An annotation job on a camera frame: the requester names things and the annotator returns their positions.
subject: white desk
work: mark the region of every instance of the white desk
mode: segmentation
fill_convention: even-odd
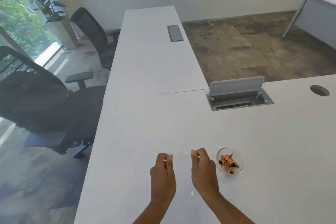
[[[168,25],[184,41],[170,42]],[[125,12],[104,102],[208,88],[174,6]]]
[[[304,0],[283,37],[294,24],[336,49],[336,0]]]
[[[204,147],[215,160],[225,146],[245,167],[217,171],[221,193],[255,223],[335,223],[336,75],[263,88],[275,104],[212,112],[208,90],[104,103],[75,224],[132,223],[150,200],[158,153]],[[219,223],[191,184],[189,157],[173,163],[177,192],[161,223]]]

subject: chair wheel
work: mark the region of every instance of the chair wheel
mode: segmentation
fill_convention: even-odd
[[[74,158],[82,158],[83,157],[83,153],[77,153],[76,155],[73,155]]]

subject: white planter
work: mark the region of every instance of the white planter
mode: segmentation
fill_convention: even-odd
[[[45,25],[65,48],[78,48],[79,42],[68,18],[63,18],[61,21],[46,22]]]

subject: trees outside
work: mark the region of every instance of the trees outside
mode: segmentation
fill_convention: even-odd
[[[32,59],[57,41],[28,0],[0,0],[0,26]]]

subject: forearm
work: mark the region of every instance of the forearm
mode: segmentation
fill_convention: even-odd
[[[133,224],[159,224],[165,216],[167,209],[165,206],[150,202]]]
[[[221,224],[254,224],[221,194],[204,199]]]

